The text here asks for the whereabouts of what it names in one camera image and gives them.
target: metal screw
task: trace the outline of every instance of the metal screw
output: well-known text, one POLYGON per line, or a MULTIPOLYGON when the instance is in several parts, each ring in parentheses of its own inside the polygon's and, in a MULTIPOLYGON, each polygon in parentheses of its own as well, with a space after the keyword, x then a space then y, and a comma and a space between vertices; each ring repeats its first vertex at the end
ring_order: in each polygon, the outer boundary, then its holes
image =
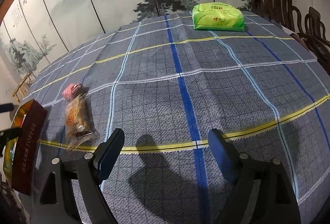
POLYGON ((246 160, 249 156, 246 154, 246 153, 241 153, 240 154, 240 158, 243 159, 243 160, 246 160))
POLYGON ((52 164, 56 165, 56 164, 58 164, 59 161, 60 161, 60 159, 54 158, 54 159, 52 159, 52 164))
POLYGON ((273 163, 276 164, 276 165, 279 165, 281 162, 279 161, 279 159, 274 158, 273 163))
POLYGON ((93 157, 93 153, 91 153, 91 152, 86 153, 86 154, 84 155, 84 158, 85 158, 86 160, 89 160, 89 159, 91 159, 92 157, 93 157))

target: green tissue package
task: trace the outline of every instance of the green tissue package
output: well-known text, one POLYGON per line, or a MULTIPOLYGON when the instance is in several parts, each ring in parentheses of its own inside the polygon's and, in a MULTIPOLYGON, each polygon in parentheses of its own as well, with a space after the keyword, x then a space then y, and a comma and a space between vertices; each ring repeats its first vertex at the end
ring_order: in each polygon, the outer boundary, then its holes
POLYGON ((244 31, 244 18, 237 8, 224 3, 195 5, 194 30, 244 31))

